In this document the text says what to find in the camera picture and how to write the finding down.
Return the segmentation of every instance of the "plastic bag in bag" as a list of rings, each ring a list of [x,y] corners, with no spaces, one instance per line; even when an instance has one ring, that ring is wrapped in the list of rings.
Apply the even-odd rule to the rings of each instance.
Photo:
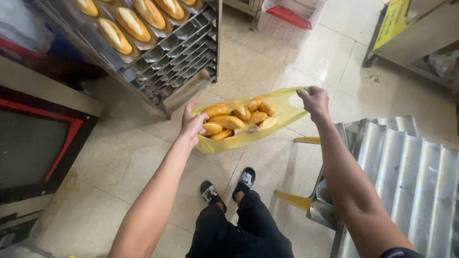
[[[225,138],[222,141],[215,141],[205,136],[198,135],[199,142],[196,146],[197,149],[203,153],[222,152],[225,150],[245,146],[251,142],[277,132],[283,127],[304,117],[308,113],[303,108],[294,107],[289,103],[290,96],[296,95],[297,90],[305,89],[305,87],[285,88],[270,92],[268,94],[254,96],[270,104],[276,109],[276,113],[273,115],[273,117],[277,119],[277,124],[275,126],[262,130],[253,130],[253,125],[252,127],[248,126],[248,130],[242,130],[244,133],[237,133],[236,135]],[[230,101],[221,102],[220,104],[227,104],[231,110],[234,110],[242,105],[250,104],[254,97],[233,99]],[[204,108],[206,107],[197,107],[192,110],[191,114],[196,115]]]

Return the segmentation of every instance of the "banh mi bread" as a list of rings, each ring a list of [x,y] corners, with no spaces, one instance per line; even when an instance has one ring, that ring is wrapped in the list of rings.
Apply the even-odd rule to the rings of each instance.
[[[212,140],[223,140],[225,139],[226,137],[230,136],[233,134],[233,131],[232,130],[223,130],[217,134],[214,134],[214,135],[211,135],[210,138]]]
[[[135,12],[126,7],[117,7],[115,11],[116,21],[134,38],[148,42],[151,40],[150,33]]]
[[[257,108],[258,111],[265,112],[268,116],[276,114],[276,110],[268,103],[262,101],[261,105]]]
[[[155,2],[172,18],[180,20],[185,16],[177,0],[155,0]]]
[[[187,5],[191,6],[195,4],[196,0],[181,0],[182,2],[186,3]]]
[[[206,132],[203,133],[202,136],[214,135],[223,130],[222,126],[216,123],[205,123],[202,126],[206,130]]]
[[[267,119],[265,119],[263,122],[261,122],[258,125],[258,128],[260,130],[263,130],[263,129],[266,129],[266,128],[273,127],[275,125],[277,125],[277,119],[274,118],[274,117],[268,117]]]
[[[104,18],[99,18],[97,19],[97,29],[114,49],[125,55],[132,52],[132,46],[113,22]]]
[[[253,112],[250,115],[250,119],[249,121],[247,121],[247,124],[259,124],[263,122],[267,117],[268,115],[265,112],[260,112],[260,111]]]
[[[202,112],[207,113],[209,118],[231,114],[230,107],[226,104],[215,104],[213,106],[204,108]]]
[[[250,111],[246,106],[241,106],[241,107],[235,109],[233,112],[242,121],[247,121],[247,120],[250,119]]]
[[[162,17],[158,8],[150,0],[134,0],[132,2],[134,8],[139,12],[140,16],[146,20],[151,26],[164,29],[166,22]]]
[[[208,123],[217,123],[221,125],[224,129],[236,130],[246,126],[244,121],[240,120],[235,116],[223,115],[216,116],[209,119]]]
[[[77,0],[77,3],[80,11],[84,14],[92,17],[96,17],[99,14],[92,0]]]
[[[253,99],[247,107],[249,108],[250,113],[253,113],[261,105],[262,101],[259,99]]]

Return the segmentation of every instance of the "yellow label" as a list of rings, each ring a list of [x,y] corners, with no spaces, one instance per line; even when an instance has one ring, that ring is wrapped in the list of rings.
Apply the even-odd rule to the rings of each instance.
[[[405,17],[408,5],[409,0],[391,0],[373,49],[384,45],[410,26],[406,24]]]

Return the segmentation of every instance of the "white plastic crate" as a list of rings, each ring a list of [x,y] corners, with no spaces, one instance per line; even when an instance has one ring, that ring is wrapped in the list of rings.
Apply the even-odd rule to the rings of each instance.
[[[266,12],[266,10],[278,5],[308,20],[312,29],[299,28]],[[258,30],[290,46],[299,47],[317,28],[324,7],[325,0],[265,0],[261,7],[262,12],[258,21]]]

